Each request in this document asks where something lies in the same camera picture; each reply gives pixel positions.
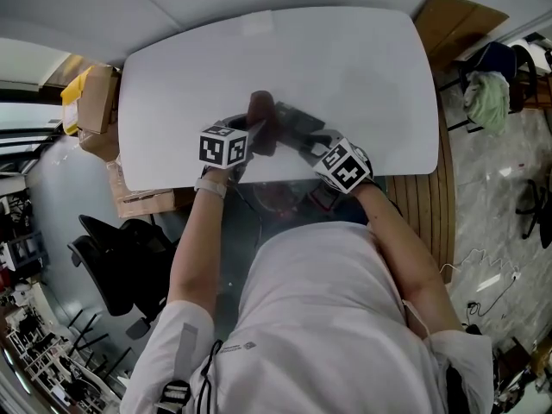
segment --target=wooden slatted floor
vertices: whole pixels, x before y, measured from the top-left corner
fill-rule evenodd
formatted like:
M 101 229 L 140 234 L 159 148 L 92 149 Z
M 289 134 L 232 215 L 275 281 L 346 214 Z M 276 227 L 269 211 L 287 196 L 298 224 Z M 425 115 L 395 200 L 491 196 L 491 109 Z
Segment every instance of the wooden slatted floor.
M 437 265 L 452 264 L 455 257 L 455 174 L 452 167 L 449 133 L 437 92 L 439 111 L 439 158 L 437 169 L 429 175 L 386 177 L 389 198 L 395 202 Z M 444 267 L 442 278 L 447 284 L 452 268 Z

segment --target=forearm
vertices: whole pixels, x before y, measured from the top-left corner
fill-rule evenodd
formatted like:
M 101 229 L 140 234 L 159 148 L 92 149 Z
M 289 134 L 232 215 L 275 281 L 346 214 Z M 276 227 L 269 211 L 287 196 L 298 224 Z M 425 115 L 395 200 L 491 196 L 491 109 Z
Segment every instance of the forearm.
M 228 174 L 214 170 L 206 173 L 204 179 L 225 183 Z M 223 200 L 216 193 L 198 190 L 172 261 L 168 302 L 187 300 L 214 316 L 222 219 Z
M 422 240 L 376 186 L 364 185 L 354 193 L 402 298 L 412 302 L 431 332 L 461 329 L 439 268 Z

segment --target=person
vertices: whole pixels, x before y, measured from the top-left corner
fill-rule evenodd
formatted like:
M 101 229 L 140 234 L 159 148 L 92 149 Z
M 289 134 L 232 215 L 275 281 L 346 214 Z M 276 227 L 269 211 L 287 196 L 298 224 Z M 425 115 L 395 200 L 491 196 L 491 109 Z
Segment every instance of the person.
M 491 412 L 491 340 L 464 332 L 432 255 L 379 187 L 353 195 L 368 226 L 315 223 L 260 248 L 221 343 L 224 202 L 200 188 L 121 413 Z

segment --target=green cloth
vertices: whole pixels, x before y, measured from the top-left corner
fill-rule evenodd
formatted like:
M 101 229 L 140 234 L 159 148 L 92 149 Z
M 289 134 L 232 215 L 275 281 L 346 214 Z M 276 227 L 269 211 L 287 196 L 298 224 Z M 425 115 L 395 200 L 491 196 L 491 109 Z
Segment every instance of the green cloth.
M 502 132 L 510 110 L 508 83 L 497 72 L 472 72 L 464 94 L 464 111 L 473 122 Z

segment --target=watch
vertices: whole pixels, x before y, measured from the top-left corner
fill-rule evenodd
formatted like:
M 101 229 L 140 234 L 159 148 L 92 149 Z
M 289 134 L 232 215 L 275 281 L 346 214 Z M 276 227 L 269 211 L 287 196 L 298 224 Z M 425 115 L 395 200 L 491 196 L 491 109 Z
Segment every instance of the watch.
M 198 191 L 199 189 L 211 191 L 222 199 L 226 196 L 226 185 L 209 181 L 208 179 L 198 178 L 194 190 Z

